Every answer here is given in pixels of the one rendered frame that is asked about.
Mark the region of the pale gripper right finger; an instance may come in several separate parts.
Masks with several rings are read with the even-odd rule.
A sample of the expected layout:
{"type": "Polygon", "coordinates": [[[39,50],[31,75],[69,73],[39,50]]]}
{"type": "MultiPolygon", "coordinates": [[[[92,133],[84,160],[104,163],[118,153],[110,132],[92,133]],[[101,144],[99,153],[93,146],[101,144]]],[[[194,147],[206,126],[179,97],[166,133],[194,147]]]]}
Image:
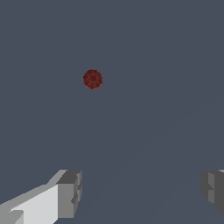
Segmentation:
{"type": "Polygon", "coordinates": [[[202,171],[200,178],[203,196],[224,214],[224,170],[202,171]]]}

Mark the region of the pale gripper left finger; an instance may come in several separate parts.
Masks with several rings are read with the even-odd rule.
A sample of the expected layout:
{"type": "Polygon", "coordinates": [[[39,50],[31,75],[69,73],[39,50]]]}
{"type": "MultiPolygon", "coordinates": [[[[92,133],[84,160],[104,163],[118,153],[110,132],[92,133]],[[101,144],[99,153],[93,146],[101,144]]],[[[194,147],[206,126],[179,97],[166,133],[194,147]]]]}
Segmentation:
{"type": "Polygon", "coordinates": [[[0,205],[0,224],[54,224],[73,218],[82,195],[82,171],[59,170],[45,185],[0,205]]]}

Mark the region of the dark red round object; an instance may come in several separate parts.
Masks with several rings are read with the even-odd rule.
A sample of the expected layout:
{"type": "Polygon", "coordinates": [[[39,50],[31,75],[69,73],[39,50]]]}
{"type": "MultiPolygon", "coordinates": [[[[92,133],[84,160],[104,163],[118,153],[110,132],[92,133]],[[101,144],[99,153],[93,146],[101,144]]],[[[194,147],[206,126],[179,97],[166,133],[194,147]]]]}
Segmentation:
{"type": "Polygon", "coordinates": [[[99,71],[90,69],[84,73],[83,83],[88,89],[97,89],[102,85],[102,75],[99,71]]]}

